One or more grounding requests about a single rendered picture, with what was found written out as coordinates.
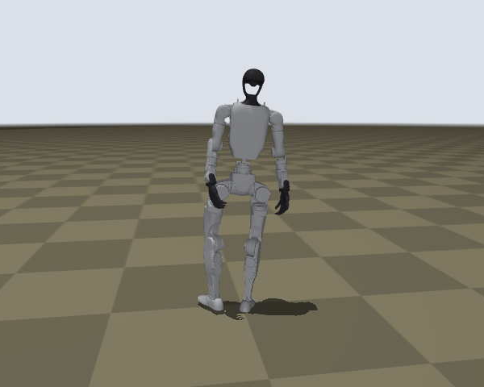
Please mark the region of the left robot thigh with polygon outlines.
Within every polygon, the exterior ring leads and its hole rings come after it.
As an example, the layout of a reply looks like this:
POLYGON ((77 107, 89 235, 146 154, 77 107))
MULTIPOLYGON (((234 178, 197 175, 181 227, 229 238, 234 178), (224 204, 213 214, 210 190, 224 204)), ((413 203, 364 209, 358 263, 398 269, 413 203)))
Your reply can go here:
MULTIPOLYGON (((218 191, 219 198, 225 202, 225 198, 227 198, 231 190, 231 180, 223 179, 216 182, 215 188, 218 191)), ((224 246, 223 238, 218 235, 222 215, 223 209, 216 208, 208 194, 207 205, 204 207, 204 237, 205 240, 207 237, 212 237, 215 240, 215 252, 219 252, 224 246)))

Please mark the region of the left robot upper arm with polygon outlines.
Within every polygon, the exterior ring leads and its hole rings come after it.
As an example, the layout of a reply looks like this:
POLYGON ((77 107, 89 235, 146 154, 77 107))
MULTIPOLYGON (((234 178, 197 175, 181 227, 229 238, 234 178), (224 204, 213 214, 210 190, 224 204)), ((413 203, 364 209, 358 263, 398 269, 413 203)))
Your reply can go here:
POLYGON ((225 130, 225 118, 229 117, 233 105, 226 104, 218 107, 212 127, 212 151, 219 152, 223 148, 223 133, 225 130))

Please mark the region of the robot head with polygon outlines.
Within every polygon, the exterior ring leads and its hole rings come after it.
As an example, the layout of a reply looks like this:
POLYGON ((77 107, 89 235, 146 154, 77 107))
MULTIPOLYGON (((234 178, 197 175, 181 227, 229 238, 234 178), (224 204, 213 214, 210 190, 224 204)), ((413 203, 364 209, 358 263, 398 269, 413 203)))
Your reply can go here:
POLYGON ((257 102, 257 95, 260 93, 264 81, 265 81, 264 74, 262 73, 262 71, 258 69, 250 69, 244 74, 243 91, 244 91, 244 95, 246 96, 246 99, 244 102, 242 102, 243 104, 250 105, 250 106, 260 106, 260 104, 257 102), (248 83, 251 86, 259 85, 260 86, 259 90, 255 95, 247 94, 245 90, 245 83, 248 83))

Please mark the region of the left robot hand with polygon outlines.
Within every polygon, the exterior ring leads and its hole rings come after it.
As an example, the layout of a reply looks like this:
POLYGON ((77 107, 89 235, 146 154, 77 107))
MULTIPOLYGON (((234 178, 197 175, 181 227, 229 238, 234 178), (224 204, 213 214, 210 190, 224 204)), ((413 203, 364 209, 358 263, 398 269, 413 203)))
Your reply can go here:
POLYGON ((215 188, 215 184, 217 183, 216 182, 216 179, 215 179, 215 175, 213 173, 210 173, 209 174, 209 182, 206 183, 206 186, 208 186, 208 189, 209 189, 209 196, 210 196, 210 199, 213 203, 213 205, 218 208, 218 209, 223 209, 225 205, 223 204, 226 204, 226 202, 223 202, 222 200, 220 200, 219 198, 219 195, 218 195, 218 191, 217 189, 215 188), (221 204, 222 203, 222 204, 221 204))

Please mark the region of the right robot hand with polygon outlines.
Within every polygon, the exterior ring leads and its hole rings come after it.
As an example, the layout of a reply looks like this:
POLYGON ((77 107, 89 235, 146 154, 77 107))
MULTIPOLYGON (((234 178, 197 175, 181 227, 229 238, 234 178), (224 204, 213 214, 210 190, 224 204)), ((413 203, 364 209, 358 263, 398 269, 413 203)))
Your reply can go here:
POLYGON ((280 207, 280 210, 275 214, 281 215, 284 212, 286 212, 289 208, 290 197, 289 197, 288 192, 290 191, 290 183, 287 180, 285 180, 283 182, 283 188, 282 189, 279 188, 279 191, 282 192, 282 193, 281 193, 280 201, 275 206, 275 209, 277 209, 280 205, 281 205, 281 207, 280 207))

